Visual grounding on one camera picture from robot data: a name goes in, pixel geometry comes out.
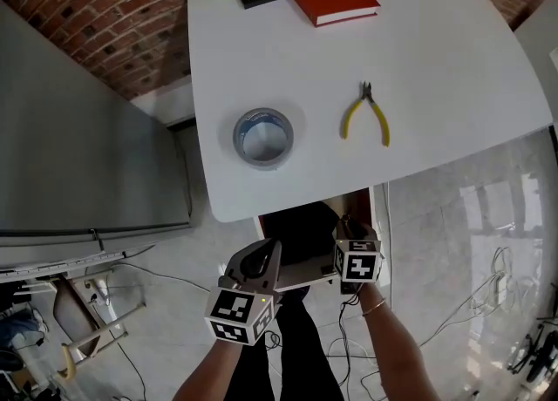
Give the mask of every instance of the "chair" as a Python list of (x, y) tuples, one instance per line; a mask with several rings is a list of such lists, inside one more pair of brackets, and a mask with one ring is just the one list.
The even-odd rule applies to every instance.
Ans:
[[(73, 282), (92, 281), (95, 277), (106, 275), (107, 272), (91, 274), (84, 277), (78, 277), (71, 280), (65, 279), (58, 275), (57, 280), (53, 281), (57, 293), (54, 300), (53, 315), (60, 328), (72, 340), (71, 343), (62, 344), (62, 352), (64, 353), (66, 369), (59, 371), (58, 374), (66, 381), (76, 376), (78, 368), (90, 362), (102, 351), (112, 347), (125, 337), (128, 332), (124, 330), (120, 336), (114, 338), (106, 345), (99, 347), (99, 340), (105, 333), (109, 333), (110, 328), (121, 324), (125, 319), (137, 313), (140, 309), (144, 309), (144, 303), (139, 304), (135, 309), (129, 311), (116, 320), (105, 323), (97, 313), (89, 309), (88, 303), (83, 300), (79, 292), (73, 286)], [(85, 358), (76, 362), (72, 352), (79, 350)]]

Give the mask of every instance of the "tiled floor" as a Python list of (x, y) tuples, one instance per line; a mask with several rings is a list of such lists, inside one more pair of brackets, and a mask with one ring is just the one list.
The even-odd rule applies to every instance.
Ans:
[[(180, 139), (187, 149), (194, 228), (188, 236), (162, 242), (129, 262), (208, 288), (216, 284), (228, 258), (257, 236), (251, 220), (222, 224), (213, 218), (195, 128), (181, 133)], [(534, 315), (548, 307), (549, 282), (558, 262), (556, 182), (558, 167), (552, 144), (548, 133), (540, 132), (390, 184), (392, 303), (419, 343), (489, 277), (496, 248), (509, 248), (506, 265), (513, 267), (513, 279), (508, 282), (506, 301), (487, 317), (449, 326), (422, 347), (442, 399), (467, 399), (473, 390), (480, 390), (480, 401), (507, 400), (519, 386), (520, 377), (505, 370), (506, 361), (511, 348), (532, 327)], [(385, 188), (374, 190), (379, 231), (388, 255)], [(386, 258), (381, 290), (388, 296), (390, 257)], [(126, 324), (130, 337), (122, 345), (146, 381), (147, 399), (170, 401), (213, 342), (203, 320), (207, 294), (183, 282), (125, 267), (116, 268), (109, 286), (120, 314), (146, 302), (147, 309)], [(485, 294), (479, 293), (478, 300)], [(342, 300), (336, 284), (324, 283), (313, 287), (305, 301), (326, 351), (341, 336), (337, 318)], [(37, 297), (34, 303), (44, 312), (52, 333), (40, 349), (22, 351), (37, 371), (48, 374), (62, 368), (59, 342), (65, 337), (48, 315), (52, 297)], [(358, 308), (345, 312), (348, 337), (373, 356), (364, 320), (358, 314)], [(451, 322), (472, 315), (468, 303)], [(363, 355), (355, 343), (351, 343), (351, 352)], [(331, 354), (343, 353), (342, 343), (336, 342)], [(280, 351), (272, 350), (269, 355), (273, 367), (281, 372)], [(330, 362), (336, 377), (343, 378), (344, 357), (333, 357)], [(374, 369), (365, 359), (352, 360), (352, 401), (369, 399), (359, 380)], [(271, 369), (270, 377), (278, 399), (281, 380)], [(364, 384), (374, 400), (383, 396), (378, 375), (367, 377)], [(117, 395), (143, 398), (138, 377), (118, 348), (97, 357), (67, 390), (76, 400), (106, 401)]]

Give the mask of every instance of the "white table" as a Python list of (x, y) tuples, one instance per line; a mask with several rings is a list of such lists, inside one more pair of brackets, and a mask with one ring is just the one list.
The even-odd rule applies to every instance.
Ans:
[[(550, 125), (533, 68), (489, 0), (378, 0), (376, 17), (312, 26), (293, 0), (244, 10), (188, 0), (194, 106), (215, 217), (235, 221), (300, 206), (456, 160)], [(391, 128), (363, 105), (369, 80)], [(295, 132), (272, 172), (241, 162), (236, 120), (268, 106)]]

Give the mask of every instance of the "gray refrigerator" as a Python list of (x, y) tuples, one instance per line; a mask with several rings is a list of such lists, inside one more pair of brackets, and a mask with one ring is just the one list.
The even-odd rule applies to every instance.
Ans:
[(173, 134), (2, 2), (0, 31), (0, 269), (183, 234)]

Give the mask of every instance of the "marker cube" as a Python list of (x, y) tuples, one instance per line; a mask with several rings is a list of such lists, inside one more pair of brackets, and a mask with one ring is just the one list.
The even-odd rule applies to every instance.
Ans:
[(374, 283), (384, 259), (380, 245), (373, 240), (337, 240), (333, 265), (341, 281)]
[(215, 339), (254, 345), (275, 315), (273, 296), (212, 287), (205, 319)]

